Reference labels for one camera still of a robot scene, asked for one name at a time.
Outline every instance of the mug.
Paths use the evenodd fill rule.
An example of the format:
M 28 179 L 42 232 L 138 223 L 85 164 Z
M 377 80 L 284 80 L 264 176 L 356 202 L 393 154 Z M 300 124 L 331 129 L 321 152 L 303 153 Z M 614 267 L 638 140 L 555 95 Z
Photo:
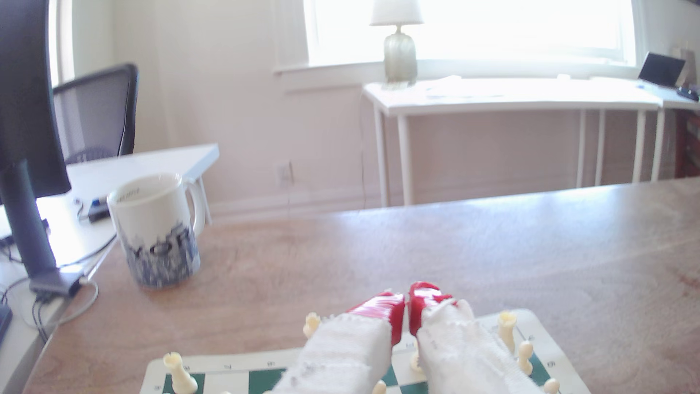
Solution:
M 193 222 L 185 195 L 194 205 Z M 196 237 L 204 229 L 202 190 L 178 174 L 158 174 L 125 184 L 107 197 L 129 271 L 152 289 L 175 285 L 200 269 Z

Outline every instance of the white desk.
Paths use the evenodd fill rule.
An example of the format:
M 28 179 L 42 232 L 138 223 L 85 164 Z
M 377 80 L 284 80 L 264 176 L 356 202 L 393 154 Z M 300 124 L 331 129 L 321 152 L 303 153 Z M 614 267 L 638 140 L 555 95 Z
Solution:
M 579 109 L 580 139 L 577 187 L 583 184 L 585 153 L 586 110 L 601 112 L 598 125 L 598 160 L 596 185 L 601 183 L 603 169 L 603 142 L 605 141 L 605 111 L 633 110 L 637 116 L 637 145 L 633 182 L 641 179 L 644 130 L 647 111 L 658 111 L 657 147 L 654 155 L 654 175 L 657 180 L 661 163 L 661 145 L 665 122 L 665 108 L 700 109 L 700 105 L 677 96 L 675 91 L 651 86 L 638 88 L 637 81 L 615 79 L 558 80 L 558 79 L 445 79 L 418 82 L 403 90 L 384 90 L 382 83 L 364 87 L 364 94 L 374 103 L 374 124 L 377 132 L 379 184 L 381 204 L 389 206 L 389 174 L 386 163 L 384 117 L 398 118 L 401 170 L 405 205 L 414 204 L 413 165 L 409 116 L 453 114 L 486 111 L 531 111 L 543 109 Z
M 159 172 L 177 172 L 192 179 L 199 179 L 219 156 L 218 145 L 168 149 L 163 151 L 133 154 L 119 158 L 90 161 L 68 166 L 68 175 L 73 189 L 63 196 L 40 198 L 39 210 L 51 228 L 49 241 L 59 265 L 70 264 L 102 248 L 115 235 L 110 220 L 95 224 L 77 220 L 78 206 L 75 198 L 86 201 L 105 196 L 121 184 L 133 179 Z M 6 216 L 0 213 L 0 237 L 10 233 Z M 88 273 L 99 262 L 101 253 L 75 269 Z M 10 285 L 27 276 L 24 266 L 6 262 L 0 257 L 0 287 Z M 13 319 L 0 345 L 0 393 L 22 391 L 43 344 L 34 328 L 22 321 L 22 315 L 32 321 L 31 311 L 34 294 L 24 283 L 11 292 L 10 306 Z M 45 322 L 57 320 L 68 303 L 56 300 L 42 310 Z

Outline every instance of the window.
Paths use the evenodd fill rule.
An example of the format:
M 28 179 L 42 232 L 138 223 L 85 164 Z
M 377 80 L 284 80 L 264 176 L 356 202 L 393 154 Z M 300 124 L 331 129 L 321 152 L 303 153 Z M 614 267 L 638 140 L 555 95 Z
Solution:
M 419 59 L 636 64 L 633 0 L 423 0 L 402 30 Z M 395 27 L 371 27 L 372 0 L 304 0 L 309 65 L 376 62 Z
M 75 79 L 73 0 L 48 2 L 48 54 L 54 87 Z

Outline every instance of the monitor stand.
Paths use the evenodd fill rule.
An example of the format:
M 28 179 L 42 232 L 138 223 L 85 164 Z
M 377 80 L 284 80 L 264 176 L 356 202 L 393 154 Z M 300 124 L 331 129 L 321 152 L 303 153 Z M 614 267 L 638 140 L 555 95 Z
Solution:
M 78 279 L 82 274 L 63 273 L 56 267 L 56 258 L 36 206 L 26 160 L 0 171 L 0 198 L 29 274 L 29 287 L 35 292 L 73 296 L 78 291 Z

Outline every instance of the white pawn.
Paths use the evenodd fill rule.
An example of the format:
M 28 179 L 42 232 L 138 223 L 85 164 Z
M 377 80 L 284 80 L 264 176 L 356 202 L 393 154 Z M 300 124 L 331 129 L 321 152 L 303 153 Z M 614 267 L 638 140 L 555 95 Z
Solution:
M 304 335 L 306 335 L 307 339 L 311 338 L 311 335 L 316 332 L 319 325 L 321 325 L 321 318 L 319 315 L 315 312 L 309 313 L 306 318 L 306 323 L 304 324 Z
M 182 366 L 180 353 L 170 352 L 163 356 L 163 364 L 172 375 L 173 391 L 175 394 L 195 394 L 197 381 Z
M 377 382 L 372 389 L 372 394 L 386 394 L 386 383 L 383 380 Z
M 524 341 L 518 347 L 518 366 L 527 376 L 532 375 L 532 362 L 530 362 L 530 357 L 532 357 L 534 351 L 535 349 L 530 341 Z
M 546 381 L 545 385 L 542 386 L 542 389 L 544 389 L 546 394 L 557 394 L 559 392 L 559 388 L 559 381 L 554 378 Z
M 515 340 L 513 339 L 513 328 L 518 321 L 518 316 L 510 311 L 503 311 L 498 315 L 498 336 L 510 351 L 515 352 Z
M 419 374 L 423 373 L 423 368 L 421 368 L 421 354 L 418 351 L 418 341 L 414 339 L 413 341 L 413 347 L 416 349 L 416 353 L 413 353 L 411 355 L 411 360 L 410 360 L 410 365 L 411 369 L 414 370 L 414 372 L 418 372 Z

